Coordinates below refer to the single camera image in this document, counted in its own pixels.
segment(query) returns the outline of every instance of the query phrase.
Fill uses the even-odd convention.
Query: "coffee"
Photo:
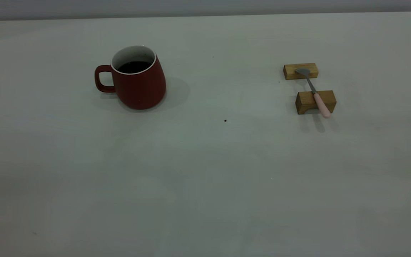
[[[121,73],[137,73],[148,69],[152,65],[147,62],[129,62],[121,65],[117,70]]]

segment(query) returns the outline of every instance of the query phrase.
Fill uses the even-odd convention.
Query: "table surface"
[[[93,81],[134,44],[147,111]],[[329,120],[283,77],[308,62]],[[404,255],[411,12],[0,21],[0,256]]]

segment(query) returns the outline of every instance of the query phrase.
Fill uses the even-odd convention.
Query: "pink spoon handle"
[[[313,98],[315,98],[316,105],[318,105],[318,109],[320,109],[321,115],[323,115],[325,119],[329,119],[331,117],[331,113],[329,112],[328,108],[324,104],[320,95],[318,93],[315,93],[313,94]]]

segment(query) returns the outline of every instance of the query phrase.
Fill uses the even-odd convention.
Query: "red mug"
[[[145,70],[124,73],[119,69],[131,62],[150,64]],[[111,72],[114,86],[104,86],[99,73]],[[156,53],[146,46],[129,46],[112,57],[111,65],[100,65],[95,70],[95,83],[99,91],[117,93],[120,100],[132,109],[148,109],[157,105],[166,93],[166,78]]]

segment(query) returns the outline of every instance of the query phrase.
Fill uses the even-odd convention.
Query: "metal spoon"
[[[323,100],[321,99],[320,94],[318,94],[318,92],[313,87],[312,83],[310,82],[310,78],[309,78],[310,70],[301,68],[301,69],[297,69],[296,72],[304,75],[307,78],[307,82],[309,83],[310,89],[312,89],[313,98],[315,98],[316,105],[318,106],[318,109],[320,109],[321,115],[325,119],[329,119],[331,117],[331,113],[329,112],[328,108],[326,107]]]

